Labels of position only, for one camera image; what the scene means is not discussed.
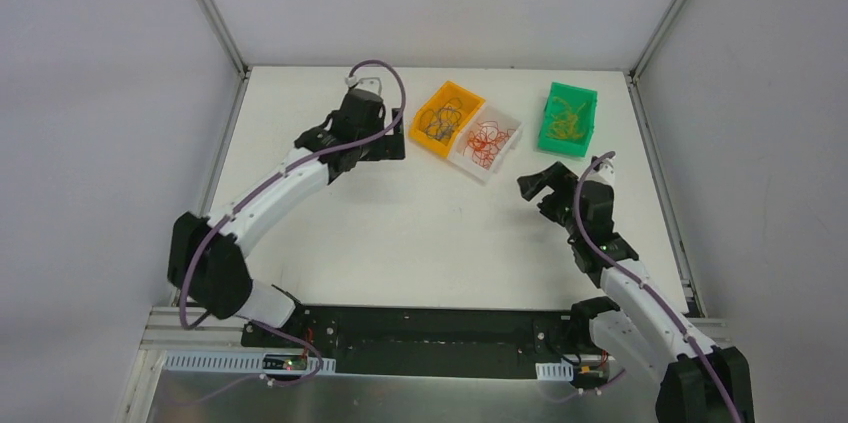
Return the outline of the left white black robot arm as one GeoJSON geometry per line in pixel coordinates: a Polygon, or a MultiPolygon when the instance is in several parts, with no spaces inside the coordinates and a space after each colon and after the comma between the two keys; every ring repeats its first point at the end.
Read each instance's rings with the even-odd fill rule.
{"type": "Polygon", "coordinates": [[[217,319],[240,317],[266,326],[281,347],[297,345],[305,321],[289,293],[254,279],[246,259],[283,217],[361,161],[405,157],[402,107],[388,109],[375,92],[352,87],[340,107],[304,131],[283,162],[235,201],[174,223],[168,281],[179,302],[193,300],[217,319]]]}

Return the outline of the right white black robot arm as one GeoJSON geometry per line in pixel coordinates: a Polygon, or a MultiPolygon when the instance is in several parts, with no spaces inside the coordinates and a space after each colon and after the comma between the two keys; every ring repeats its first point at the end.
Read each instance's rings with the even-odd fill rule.
{"type": "Polygon", "coordinates": [[[540,214],[567,231],[576,266],[603,293],[572,305],[560,342],[568,354],[599,350],[617,361],[594,393],[624,376],[654,385],[660,422],[754,421],[746,357],[675,310],[616,231],[611,157],[593,158],[580,175],[556,162],[517,179],[521,197],[538,198],[540,214]]]}

